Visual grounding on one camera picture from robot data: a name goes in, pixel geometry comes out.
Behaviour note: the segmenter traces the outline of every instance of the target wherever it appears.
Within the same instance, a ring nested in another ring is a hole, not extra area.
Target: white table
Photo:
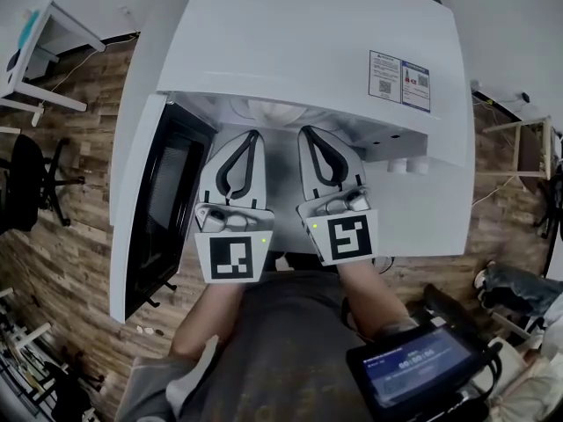
[[[142,39],[143,36],[136,49],[140,48]],[[147,61],[151,60],[155,66],[162,64],[156,62],[154,56],[149,58],[145,55],[145,58]],[[138,64],[132,62],[128,72],[128,81],[129,76],[133,77],[141,66],[140,62]],[[136,90],[136,96],[138,99],[135,102],[135,108],[132,105],[121,106],[123,111],[120,110],[116,129],[110,186],[112,200],[110,202],[110,220],[113,219],[113,222],[116,222],[116,203],[123,170],[131,154],[131,134],[135,132],[135,122],[138,124],[139,114],[146,100],[146,97],[145,100],[142,99],[143,94],[138,90]],[[469,92],[467,92],[467,101],[471,114],[466,128],[467,150],[464,166],[456,167],[433,161],[428,176],[420,177],[413,174],[406,176],[389,174],[386,171],[386,164],[365,164],[368,186],[372,195],[372,207],[379,210],[378,253],[380,255],[437,256],[464,253],[471,216],[475,151]],[[124,127],[123,124],[126,121],[132,123],[128,127]],[[243,132],[250,127],[225,128],[215,139],[215,150],[232,139],[237,129]],[[267,167],[268,163],[274,164],[276,158],[287,159],[283,163],[284,173],[280,177],[275,174],[267,176],[267,206],[273,209],[276,215],[271,249],[313,252],[311,241],[304,232],[295,210],[296,206],[303,202],[299,165],[296,161],[296,134],[284,133],[283,135],[278,134],[276,137],[268,136],[266,131],[262,134],[267,144]]]
[[[45,24],[50,18],[67,30],[81,36],[87,44],[99,52],[103,52],[106,49],[106,46],[100,39],[58,8],[52,0],[47,0],[33,8],[31,10],[31,17],[28,20],[25,20],[23,14],[21,17],[16,15],[10,27],[0,27],[0,106],[8,106],[35,113],[36,116],[33,118],[34,125],[36,125],[39,115],[43,113],[42,105],[26,105],[4,97],[9,96],[13,92],[18,92],[43,101],[66,106],[76,111],[83,112],[86,110],[86,103],[64,97],[23,81],[27,64],[34,51],[37,55],[41,55],[50,61],[58,61],[55,55],[36,45]]]

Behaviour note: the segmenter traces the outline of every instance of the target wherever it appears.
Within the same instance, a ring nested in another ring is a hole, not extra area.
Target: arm
[[[386,325],[409,317],[403,302],[387,287],[371,261],[355,261],[337,267],[350,311],[364,337],[374,338]]]
[[[176,330],[169,356],[197,361],[209,338],[218,335],[225,341],[235,326],[244,290],[243,284],[208,285]]]

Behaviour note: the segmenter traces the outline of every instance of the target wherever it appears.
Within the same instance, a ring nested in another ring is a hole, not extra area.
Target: cable
[[[386,273],[389,269],[391,269],[393,267],[394,263],[395,263],[395,257],[391,257],[391,263],[383,271],[381,271],[379,274],[383,275],[384,273]]]
[[[494,193],[496,193],[497,191],[499,191],[500,189],[502,189],[504,186],[506,186],[508,183],[510,183],[510,180],[513,179],[513,178],[516,178],[516,176],[514,175],[514,176],[510,177],[508,180],[506,180],[506,181],[504,182],[504,185],[495,188],[494,190],[492,190],[490,193],[488,193],[488,194],[487,194],[485,197],[483,197],[482,199],[475,200],[475,201],[472,203],[472,207],[474,207],[475,205],[477,205],[477,204],[480,203],[481,201],[488,199],[491,195],[493,195]]]
[[[496,110],[494,108],[490,107],[489,104],[487,104],[485,102],[477,101],[477,102],[473,103],[473,106],[483,106],[487,111],[490,111],[493,114],[494,125],[496,125],[497,127],[499,126],[499,121],[496,119]],[[513,147],[512,142],[508,140],[507,136],[502,131],[501,131],[501,135],[504,138],[504,140],[507,142],[507,144],[510,147]]]
[[[133,36],[131,39],[128,39],[128,40],[119,40],[119,41],[117,41],[117,42],[111,42],[111,43],[107,44],[106,47],[109,47],[109,46],[112,46],[112,45],[115,45],[115,44],[126,44],[126,43],[128,43],[128,42],[131,42],[131,40],[135,40],[135,39],[138,39],[138,37],[137,37],[137,36]],[[67,78],[68,78],[69,76],[71,76],[72,73],[73,73],[76,69],[82,67],[82,66],[84,65],[84,63],[87,62],[90,58],[92,58],[96,53],[100,53],[100,52],[99,52],[98,50],[95,50],[95,51],[93,51],[92,53],[90,53],[88,56],[86,56],[86,59],[85,59],[84,61],[82,61],[80,64],[78,64],[73,70],[71,70],[71,71],[67,74],[67,76],[66,76],[65,78],[63,78],[53,89],[50,90],[50,92],[53,92],[56,88],[58,88],[61,84],[63,84],[63,83],[67,80]]]
[[[522,109],[523,109],[526,105],[528,105],[528,103],[524,102],[524,103],[522,103],[522,106],[520,106],[520,109],[519,109],[518,111],[511,111],[511,110],[509,110],[509,111],[510,111],[511,113],[513,113],[513,114],[518,114],[519,112],[522,111]]]

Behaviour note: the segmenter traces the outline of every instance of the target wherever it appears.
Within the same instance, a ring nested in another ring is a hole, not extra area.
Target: label sticker
[[[369,51],[369,95],[401,103],[401,60]]]
[[[430,72],[428,69],[402,61],[403,105],[430,113]]]

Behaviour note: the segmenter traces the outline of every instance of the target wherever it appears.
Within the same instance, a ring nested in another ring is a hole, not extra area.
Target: wooden stand
[[[543,171],[519,171],[518,157],[520,155],[520,135],[522,127],[526,125],[543,124],[543,150],[544,150],[544,170]],[[483,133],[492,133],[493,131],[501,131],[509,128],[516,129],[514,155],[512,156],[512,171],[476,171],[478,175],[488,175],[493,177],[535,177],[550,179],[552,177],[552,120],[549,116],[543,119],[523,120],[521,122],[512,122],[496,127],[489,127],[483,130]]]

